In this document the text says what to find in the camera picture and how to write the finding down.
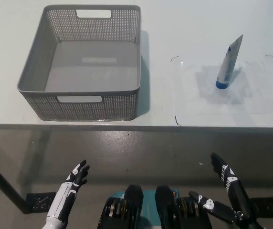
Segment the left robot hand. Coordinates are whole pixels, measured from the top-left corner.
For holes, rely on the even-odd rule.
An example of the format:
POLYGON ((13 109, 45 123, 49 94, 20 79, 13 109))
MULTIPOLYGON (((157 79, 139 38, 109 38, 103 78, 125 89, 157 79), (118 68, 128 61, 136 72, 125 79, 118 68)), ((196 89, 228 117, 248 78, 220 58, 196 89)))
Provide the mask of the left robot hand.
POLYGON ((80 162, 60 185, 46 216, 44 229, 65 229, 77 193, 80 187, 87 183, 89 165, 87 161, 80 162))

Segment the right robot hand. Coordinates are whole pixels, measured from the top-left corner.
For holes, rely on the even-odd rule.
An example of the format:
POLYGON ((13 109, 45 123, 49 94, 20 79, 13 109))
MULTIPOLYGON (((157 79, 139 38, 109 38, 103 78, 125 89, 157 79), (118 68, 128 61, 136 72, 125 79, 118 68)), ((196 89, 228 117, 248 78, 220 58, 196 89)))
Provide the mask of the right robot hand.
POLYGON ((256 220, 256 215, 252 209, 250 199, 239 178, 235 175, 229 164, 219 155, 212 153, 210 158, 213 170, 220 177, 222 184, 228 193, 231 207, 194 191, 190 191, 189 196, 197 202, 201 209, 224 222, 230 224, 234 223, 241 229, 260 228, 260 225, 256 220))

